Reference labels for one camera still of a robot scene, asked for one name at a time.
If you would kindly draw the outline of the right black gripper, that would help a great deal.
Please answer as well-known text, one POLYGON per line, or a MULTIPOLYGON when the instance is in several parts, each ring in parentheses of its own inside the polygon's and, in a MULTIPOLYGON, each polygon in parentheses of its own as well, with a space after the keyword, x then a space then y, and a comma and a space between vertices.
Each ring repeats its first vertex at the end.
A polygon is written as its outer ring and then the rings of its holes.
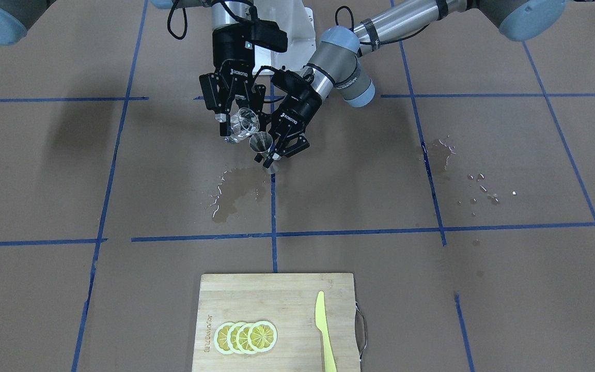
POLYGON ((233 134, 230 109, 234 94, 246 94, 246 108, 258 122, 263 115, 266 85, 248 85, 255 65, 250 28, 218 28, 213 31, 215 73, 199 76, 206 108, 215 113, 221 137, 233 134))

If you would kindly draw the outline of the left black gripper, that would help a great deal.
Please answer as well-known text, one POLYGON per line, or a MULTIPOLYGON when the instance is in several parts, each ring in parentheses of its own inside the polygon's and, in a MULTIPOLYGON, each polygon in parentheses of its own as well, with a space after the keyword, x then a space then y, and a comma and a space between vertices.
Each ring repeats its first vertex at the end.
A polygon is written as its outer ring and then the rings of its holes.
MULTIPOLYGON (((299 74, 312 84, 316 79, 312 70, 299 74)), ((290 158, 309 148, 310 143, 304 134, 307 125, 323 103, 323 98, 311 86, 307 95, 295 98, 286 94, 274 113, 258 113, 258 132, 266 132, 272 136, 298 136, 291 139, 286 146, 277 150, 279 157, 290 158)))

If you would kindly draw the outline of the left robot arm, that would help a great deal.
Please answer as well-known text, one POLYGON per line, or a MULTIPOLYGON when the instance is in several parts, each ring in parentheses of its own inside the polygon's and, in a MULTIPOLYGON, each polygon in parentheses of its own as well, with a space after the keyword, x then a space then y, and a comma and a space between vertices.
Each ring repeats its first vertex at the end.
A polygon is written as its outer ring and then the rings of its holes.
POLYGON ((269 167, 308 148, 307 125, 331 91, 339 92, 353 107, 370 103, 375 86, 361 57, 383 45, 416 36, 451 13, 473 9, 482 12, 509 40, 526 41, 550 28, 566 5, 565 1, 406 1, 354 28, 329 28, 300 71, 279 70, 272 76, 272 85, 286 95, 271 115, 267 147, 256 160, 269 167))

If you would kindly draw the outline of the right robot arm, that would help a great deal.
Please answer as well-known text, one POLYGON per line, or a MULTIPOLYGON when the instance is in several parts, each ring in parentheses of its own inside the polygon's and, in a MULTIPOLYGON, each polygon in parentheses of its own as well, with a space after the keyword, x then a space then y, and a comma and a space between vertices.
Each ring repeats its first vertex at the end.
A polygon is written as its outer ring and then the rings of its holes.
MULTIPOLYGON (((126 92, 122 97, 2 98, 0 103, 121 102, 123 109, 126 110, 131 101, 146 100, 147 97, 133 97, 131 89, 146 23, 147 3, 144 3, 126 92)), ((53 1, 0 1, 0 45, 14 45, 19 42, 52 4, 54 4, 53 1)), ((245 84, 248 92, 243 94, 235 94, 233 89, 229 89, 225 92, 224 98, 220 99, 217 87, 214 87, 213 91, 206 91, 205 100, 208 109, 215 110, 222 137, 233 133, 234 123, 242 122, 245 112, 254 112, 258 120, 265 120, 268 117, 262 112, 266 104, 264 96, 266 88, 263 85, 257 85, 256 78, 254 74, 250 74, 249 82, 245 84)))

